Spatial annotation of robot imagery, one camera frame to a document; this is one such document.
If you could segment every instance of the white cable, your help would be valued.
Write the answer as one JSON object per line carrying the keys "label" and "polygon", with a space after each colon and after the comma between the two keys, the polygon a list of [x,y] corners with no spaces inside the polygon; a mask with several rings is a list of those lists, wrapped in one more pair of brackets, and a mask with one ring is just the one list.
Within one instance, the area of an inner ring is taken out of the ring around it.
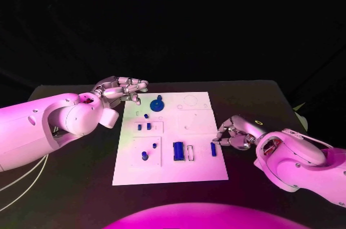
{"label": "white cable", "polygon": [[40,177],[40,174],[41,174],[41,171],[43,171],[43,168],[44,168],[44,165],[46,165],[46,162],[47,162],[47,158],[49,158],[49,155],[44,155],[44,163],[43,163],[43,166],[40,168],[40,171],[39,171],[39,174],[37,174],[37,177],[33,181],[33,183],[30,184],[30,186],[27,187],[27,189],[24,190],[24,192],[21,193],[21,195],[14,199],[14,201],[0,209],[0,212],[20,199],[20,197],[27,193],[28,189],[31,188],[34,182],[37,181],[39,177]]}
{"label": "white cable", "polygon": [[44,160],[46,156],[47,156],[47,155],[44,155],[44,156],[41,157],[40,161],[37,162],[36,166],[30,169],[30,171],[28,171],[15,181],[13,181],[7,186],[4,186],[4,187],[0,189],[0,191],[2,191],[7,187],[10,187],[15,182],[18,182],[18,181],[28,175],[28,173],[34,170],[34,168],[39,166],[39,164],[40,164],[41,161]]}

